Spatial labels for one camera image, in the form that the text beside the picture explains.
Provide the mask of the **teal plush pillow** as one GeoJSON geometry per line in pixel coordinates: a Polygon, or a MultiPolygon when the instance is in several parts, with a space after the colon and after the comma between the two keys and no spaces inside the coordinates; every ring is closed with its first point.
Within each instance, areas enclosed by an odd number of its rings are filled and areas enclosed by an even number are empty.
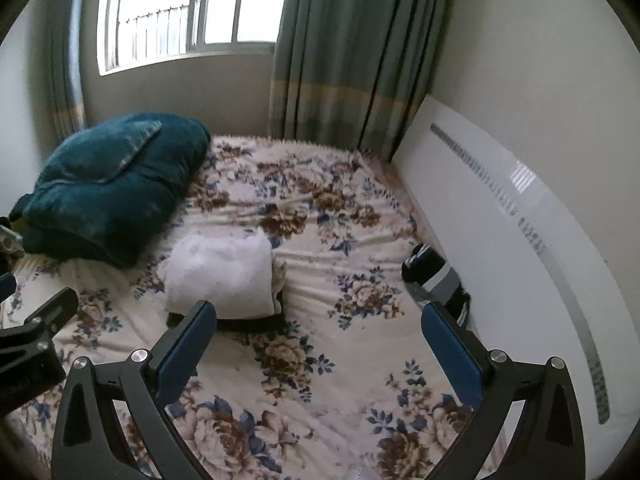
{"type": "Polygon", "coordinates": [[[210,143],[196,119],[137,113],[65,139],[9,215],[23,248],[58,260],[134,266],[186,195],[210,143]]]}

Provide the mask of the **cream embroidered cloth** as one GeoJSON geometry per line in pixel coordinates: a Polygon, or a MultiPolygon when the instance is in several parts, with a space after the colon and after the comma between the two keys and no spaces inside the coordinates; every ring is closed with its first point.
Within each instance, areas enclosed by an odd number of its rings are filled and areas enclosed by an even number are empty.
{"type": "Polygon", "coordinates": [[[273,312],[282,312],[282,290],[286,281],[286,262],[277,256],[272,257],[271,266],[271,295],[273,301],[273,312]]]}

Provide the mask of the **white knit garment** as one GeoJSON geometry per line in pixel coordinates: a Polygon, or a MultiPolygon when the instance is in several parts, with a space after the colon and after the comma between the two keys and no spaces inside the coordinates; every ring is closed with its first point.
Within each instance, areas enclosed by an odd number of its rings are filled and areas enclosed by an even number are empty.
{"type": "Polygon", "coordinates": [[[189,234],[160,266],[165,311],[187,314],[207,301],[225,321],[270,318],[272,245],[262,231],[189,234]]]}

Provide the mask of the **white headboard panel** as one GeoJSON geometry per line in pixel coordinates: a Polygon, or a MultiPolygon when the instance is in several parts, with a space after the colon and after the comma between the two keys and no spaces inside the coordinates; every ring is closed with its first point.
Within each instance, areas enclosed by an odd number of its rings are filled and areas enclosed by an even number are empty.
{"type": "Polygon", "coordinates": [[[471,295],[478,338],[520,361],[566,362],[586,475],[602,477],[638,424],[639,337],[600,252],[533,170],[433,98],[393,162],[471,295]]]}

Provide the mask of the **left green curtain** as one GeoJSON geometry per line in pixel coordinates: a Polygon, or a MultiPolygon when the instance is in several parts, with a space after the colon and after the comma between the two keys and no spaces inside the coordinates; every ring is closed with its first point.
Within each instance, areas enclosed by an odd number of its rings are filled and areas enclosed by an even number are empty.
{"type": "Polygon", "coordinates": [[[47,61],[54,130],[58,140],[86,126],[80,66],[84,0],[48,0],[47,61]]]}

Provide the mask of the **black white striped garment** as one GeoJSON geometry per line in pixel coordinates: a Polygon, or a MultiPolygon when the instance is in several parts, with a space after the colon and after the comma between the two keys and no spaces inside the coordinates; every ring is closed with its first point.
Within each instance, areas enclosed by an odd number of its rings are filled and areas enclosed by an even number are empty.
{"type": "Polygon", "coordinates": [[[401,265],[401,277],[416,302],[441,304],[461,327],[468,324],[471,296],[457,271],[432,246],[416,245],[401,265]]]}

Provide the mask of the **green striped curtain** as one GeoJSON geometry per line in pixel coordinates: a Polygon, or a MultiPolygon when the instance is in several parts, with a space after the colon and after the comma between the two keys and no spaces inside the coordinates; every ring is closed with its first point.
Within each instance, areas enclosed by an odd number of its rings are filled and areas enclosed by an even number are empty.
{"type": "Polygon", "coordinates": [[[447,0],[284,0],[268,133],[389,159],[426,95],[447,0]]]}

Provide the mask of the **window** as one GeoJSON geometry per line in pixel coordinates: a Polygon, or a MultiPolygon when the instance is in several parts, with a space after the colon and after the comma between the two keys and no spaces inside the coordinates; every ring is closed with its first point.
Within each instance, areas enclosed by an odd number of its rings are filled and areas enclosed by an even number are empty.
{"type": "Polygon", "coordinates": [[[102,75],[177,58],[271,53],[284,0],[99,0],[102,75]]]}

